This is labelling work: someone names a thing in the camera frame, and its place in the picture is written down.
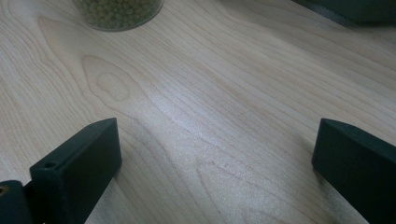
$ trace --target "wood grain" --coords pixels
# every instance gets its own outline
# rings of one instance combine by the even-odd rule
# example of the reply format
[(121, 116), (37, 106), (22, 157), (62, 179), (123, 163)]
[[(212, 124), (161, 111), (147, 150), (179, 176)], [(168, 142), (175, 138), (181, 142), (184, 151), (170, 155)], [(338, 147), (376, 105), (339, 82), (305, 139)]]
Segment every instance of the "wood grain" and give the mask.
[(365, 223), (310, 160), (321, 118), (396, 144), (396, 30), (289, 0), (166, 0), (127, 32), (67, 0), (1, 0), (0, 177), (117, 118), (123, 165), (87, 223)]

